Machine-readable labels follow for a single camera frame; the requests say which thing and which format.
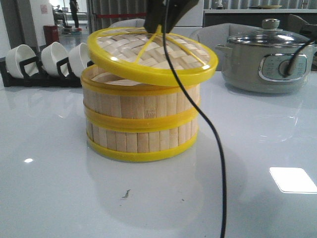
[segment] bamboo steamer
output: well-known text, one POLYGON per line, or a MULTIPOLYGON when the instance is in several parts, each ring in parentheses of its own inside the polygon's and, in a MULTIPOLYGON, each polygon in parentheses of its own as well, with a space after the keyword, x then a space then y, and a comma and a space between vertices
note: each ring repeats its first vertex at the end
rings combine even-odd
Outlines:
MULTIPOLYGON (((197 112, 178 87, 120 78, 93 65, 82 77, 90 145, 118 160, 144 162, 175 156, 194 144, 197 112)), ((186 86, 200 101, 200 85, 186 86)))
MULTIPOLYGON (((168 34, 167 49, 183 85, 196 104, 200 83, 209 79, 218 59, 189 38, 168 34)), ((118 160, 147 162, 169 158, 197 138, 198 113, 168 66, 160 27, 109 28, 88 38, 95 65, 81 76, 89 144, 118 160)))

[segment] black cable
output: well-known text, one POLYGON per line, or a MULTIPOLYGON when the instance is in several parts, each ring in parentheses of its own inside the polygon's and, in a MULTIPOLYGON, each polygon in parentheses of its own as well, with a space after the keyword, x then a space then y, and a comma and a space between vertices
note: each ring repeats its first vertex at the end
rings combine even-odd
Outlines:
POLYGON ((217 144, 218 144, 218 149, 220 153, 220 160, 221 160, 221 172, 222 172, 222 222, 221 222, 221 233, 220 233, 220 238, 224 238, 225 236, 225 229, 226 229, 226 221, 227 221, 227 183, 226 183, 226 168, 225 168, 225 160, 224 160, 224 152, 222 148, 222 144, 220 141, 220 137, 218 135, 218 132, 213 125, 213 123, 209 120, 209 118, 205 115, 205 113, 197 106, 197 104, 194 102, 194 100, 189 96, 188 92, 186 91, 184 85, 180 81, 174 66, 169 58, 167 48, 166 48, 166 24, 167 24, 167 14, 168 14, 168 5, 169 5, 169 0, 166 1, 166 11, 164 15, 164 25, 163 25, 163 48, 164 48, 164 53, 166 56, 166 60, 169 64, 169 67, 178 83, 178 86, 181 88, 183 93, 185 94, 186 98, 188 101, 193 105, 193 107, 198 111, 198 113, 203 117, 203 119, 207 122, 209 127, 212 129, 214 136, 216 138, 217 144))
POLYGON ((313 43, 316 40, 317 40, 317 36, 314 36, 309 41, 305 42, 300 48, 297 49, 297 51, 292 56, 288 66, 285 69, 284 77, 290 76, 292 74, 291 69, 294 66, 294 63, 295 63, 295 60, 296 60, 296 56, 300 53, 300 51, 302 51, 306 46, 310 45, 311 43, 313 43))

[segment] grey pot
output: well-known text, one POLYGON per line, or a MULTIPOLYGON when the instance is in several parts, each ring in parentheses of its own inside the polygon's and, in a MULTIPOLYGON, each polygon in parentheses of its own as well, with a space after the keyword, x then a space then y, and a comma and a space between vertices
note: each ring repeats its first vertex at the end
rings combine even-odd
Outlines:
POLYGON ((301 50, 286 76, 294 53, 309 39, 278 25, 277 19, 265 19, 262 29, 230 36, 226 45, 216 46, 225 54, 222 75, 227 83, 263 93, 294 92, 307 83, 317 47, 309 44, 301 50))

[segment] pot handle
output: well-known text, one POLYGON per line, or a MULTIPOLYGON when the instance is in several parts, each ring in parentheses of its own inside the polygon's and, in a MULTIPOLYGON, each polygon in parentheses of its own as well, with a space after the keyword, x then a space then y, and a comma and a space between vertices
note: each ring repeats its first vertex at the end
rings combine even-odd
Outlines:
POLYGON ((217 50, 220 50, 220 51, 222 51, 222 52, 224 52, 227 56, 231 56, 231 54, 232 54, 232 48, 230 48, 230 47, 227 47, 227 46, 225 46, 225 45, 223 45, 223 44, 218 44, 218 45, 216 45, 216 47, 215 47, 217 50))

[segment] woven bamboo lid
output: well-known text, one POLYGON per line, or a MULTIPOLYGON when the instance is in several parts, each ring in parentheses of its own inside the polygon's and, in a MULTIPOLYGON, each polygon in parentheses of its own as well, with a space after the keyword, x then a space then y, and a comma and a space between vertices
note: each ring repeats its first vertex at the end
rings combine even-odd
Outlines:
MULTIPOLYGON (((169 33, 167 50, 184 85, 208 80, 218 64, 216 54, 208 47, 187 37, 169 33)), ((142 28, 107 28, 88 38, 92 61, 117 76, 134 81, 178 86, 166 60, 160 26, 149 34, 142 28)))

